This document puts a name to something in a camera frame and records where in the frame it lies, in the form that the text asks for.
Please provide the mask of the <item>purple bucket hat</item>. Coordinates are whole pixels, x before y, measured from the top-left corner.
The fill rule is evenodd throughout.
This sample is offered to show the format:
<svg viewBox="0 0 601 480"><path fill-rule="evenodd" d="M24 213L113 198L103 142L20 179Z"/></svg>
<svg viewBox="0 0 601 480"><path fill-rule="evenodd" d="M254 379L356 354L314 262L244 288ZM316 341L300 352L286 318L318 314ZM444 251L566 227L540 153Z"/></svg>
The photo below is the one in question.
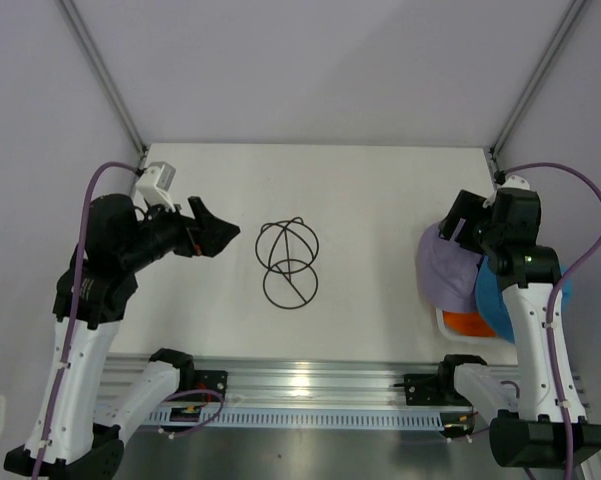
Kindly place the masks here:
<svg viewBox="0 0 601 480"><path fill-rule="evenodd" d="M435 308L468 314L477 311L475 284L482 256L454 239L439 237L438 224L422 234L416 255L418 287Z"/></svg>

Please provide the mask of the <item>black wire hat stand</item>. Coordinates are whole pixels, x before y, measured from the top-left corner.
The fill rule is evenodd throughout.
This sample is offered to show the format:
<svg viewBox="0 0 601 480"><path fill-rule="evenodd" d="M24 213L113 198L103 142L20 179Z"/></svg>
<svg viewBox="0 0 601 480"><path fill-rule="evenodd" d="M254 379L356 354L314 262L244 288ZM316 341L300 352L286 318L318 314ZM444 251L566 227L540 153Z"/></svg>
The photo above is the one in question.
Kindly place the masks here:
<svg viewBox="0 0 601 480"><path fill-rule="evenodd" d="M293 311L315 299L320 241L302 217L264 223L256 236L254 253L263 269L262 293L271 305Z"/></svg>

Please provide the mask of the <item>blue bucket hat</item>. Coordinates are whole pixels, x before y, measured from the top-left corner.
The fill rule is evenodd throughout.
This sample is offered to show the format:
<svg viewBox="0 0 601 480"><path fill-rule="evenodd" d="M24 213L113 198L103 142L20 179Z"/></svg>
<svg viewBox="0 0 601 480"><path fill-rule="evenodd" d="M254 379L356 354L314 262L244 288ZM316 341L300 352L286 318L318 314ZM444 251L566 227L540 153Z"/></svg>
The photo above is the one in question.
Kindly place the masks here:
<svg viewBox="0 0 601 480"><path fill-rule="evenodd" d="M532 282L532 284L544 285L548 300L548 295L553 285L548 283ZM482 316L487 325L496 333L496 335L508 343L515 345L515 332L509 310L503 298L503 293L499 288L498 278L489 268L488 257L483 255L478 267L478 273L475 282L475 302L478 313ZM568 279L561 290L560 309L554 309L554 315L557 310L562 311L568 306L572 293L572 281Z"/></svg>

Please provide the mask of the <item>orange bucket hat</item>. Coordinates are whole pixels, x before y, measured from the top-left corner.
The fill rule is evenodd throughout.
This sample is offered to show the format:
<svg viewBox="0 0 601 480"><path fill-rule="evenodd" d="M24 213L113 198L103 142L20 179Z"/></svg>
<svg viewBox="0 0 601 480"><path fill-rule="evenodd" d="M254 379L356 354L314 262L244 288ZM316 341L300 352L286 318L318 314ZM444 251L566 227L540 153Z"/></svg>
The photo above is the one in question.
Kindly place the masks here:
<svg viewBox="0 0 601 480"><path fill-rule="evenodd" d="M478 312L454 313L443 311L442 319L444 325L455 334L478 338L496 337L495 331Z"/></svg>

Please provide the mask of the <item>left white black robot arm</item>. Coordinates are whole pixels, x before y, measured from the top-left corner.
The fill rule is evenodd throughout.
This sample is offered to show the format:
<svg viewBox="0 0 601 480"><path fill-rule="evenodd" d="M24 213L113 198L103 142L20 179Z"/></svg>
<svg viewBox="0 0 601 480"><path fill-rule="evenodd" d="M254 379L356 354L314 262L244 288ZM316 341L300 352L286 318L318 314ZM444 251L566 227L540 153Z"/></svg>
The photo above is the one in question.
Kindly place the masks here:
<svg viewBox="0 0 601 480"><path fill-rule="evenodd" d="M5 471L30 479L110 479L145 418L163 401L194 393L192 356L161 348L125 394L96 411L137 273L168 254L213 258L240 233L200 198L188 203L190 216L155 205L142 218L124 194L88 204L69 268L56 285L54 355L40 414L29 439L6 454Z"/></svg>

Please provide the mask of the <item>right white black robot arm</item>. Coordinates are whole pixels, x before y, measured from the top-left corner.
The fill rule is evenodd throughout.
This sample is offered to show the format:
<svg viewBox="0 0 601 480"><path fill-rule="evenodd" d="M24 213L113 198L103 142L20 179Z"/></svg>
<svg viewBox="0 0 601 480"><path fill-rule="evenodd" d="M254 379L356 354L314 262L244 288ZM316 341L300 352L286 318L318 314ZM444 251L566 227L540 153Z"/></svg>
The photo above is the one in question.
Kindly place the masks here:
<svg viewBox="0 0 601 480"><path fill-rule="evenodd" d="M567 275L557 253L538 244L540 223L534 191L502 187L484 198L463 190L422 235L416 257L419 289L441 312L477 311L479 269L494 275L513 330L519 391L470 354L446 355L434 375L407 375L403 388L412 406L473 407L500 466L556 469L570 478L601 450L601 425L588 420L574 388L561 328Z"/></svg>

